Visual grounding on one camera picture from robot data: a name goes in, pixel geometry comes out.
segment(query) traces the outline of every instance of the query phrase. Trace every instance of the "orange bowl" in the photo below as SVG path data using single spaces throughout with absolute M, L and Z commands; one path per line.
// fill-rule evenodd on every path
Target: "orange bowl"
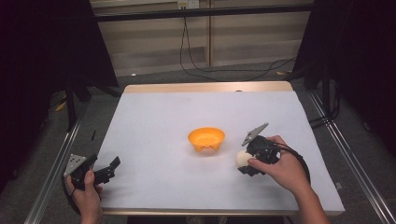
M 222 130 L 213 127 L 204 127 L 192 131 L 189 134 L 189 141 L 198 152 L 203 148 L 218 150 L 224 137 L 225 134 Z

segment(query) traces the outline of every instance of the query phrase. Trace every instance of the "wall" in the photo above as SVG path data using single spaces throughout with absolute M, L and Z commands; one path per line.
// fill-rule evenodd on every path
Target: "wall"
M 203 7 L 254 7 L 311 0 L 201 0 Z M 177 9 L 177 1 L 91 0 L 96 14 Z M 297 55 L 309 12 L 187 18 L 191 57 L 199 67 L 271 62 Z M 100 22 L 116 76 L 180 70 L 183 19 Z M 192 68 L 184 39 L 182 62 Z

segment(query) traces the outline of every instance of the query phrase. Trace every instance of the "human hand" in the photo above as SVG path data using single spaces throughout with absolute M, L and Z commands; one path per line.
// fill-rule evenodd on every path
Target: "human hand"
M 75 189 L 70 175 L 66 179 L 67 187 L 74 191 L 72 197 L 81 214 L 81 224 L 97 224 L 102 219 L 103 210 L 98 193 L 101 193 L 103 189 L 100 186 L 93 186 L 94 179 L 93 171 L 89 170 L 84 178 L 84 191 Z
M 267 139 L 280 145 L 286 145 L 285 141 L 279 135 L 267 137 Z M 288 151 L 281 150 L 280 159 L 275 164 L 263 163 L 257 159 L 249 159 L 247 162 L 250 166 L 270 175 L 276 183 L 288 189 L 294 195 L 300 191 L 311 189 L 303 166 Z

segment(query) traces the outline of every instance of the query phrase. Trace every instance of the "white table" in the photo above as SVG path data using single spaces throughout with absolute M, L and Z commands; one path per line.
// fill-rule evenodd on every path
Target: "white table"
M 133 85 L 125 89 L 95 169 L 116 156 L 116 177 L 104 185 L 107 215 L 286 216 L 293 196 L 269 175 L 242 175 L 234 157 L 251 131 L 281 135 L 304 156 L 312 187 L 329 216 L 345 211 L 304 110 L 288 82 Z M 218 152 L 194 151 L 187 136 L 222 129 Z

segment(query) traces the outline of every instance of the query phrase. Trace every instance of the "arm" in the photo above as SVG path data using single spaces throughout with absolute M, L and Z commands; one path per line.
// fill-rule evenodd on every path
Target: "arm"
M 67 177 L 67 187 L 73 191 L 74 186 L 71 179 L 70 176 Z M 84 178 L 85 190 L 76 189 L 73 192 L 73 200 L 81 213 L 81 224 L 99 224 L 102 219 L 103 210 L 98 194 L 102 188 L 93 186 L 94 179 L 93 171 L 89 170 Z
M 267 139 L 286 145 L 280 136 L 268 137 Z M 302 165 L 289 152 L 281 151 L 280 160 L 275 164 L 266 164 L 256 159 L 250 159 L 247 162 L 252 167 L 270 175 L 276 183 L 288 189 L 294 195 L 304 224 L 330 223 L 323 211 L 318 195 L 306 179 Z

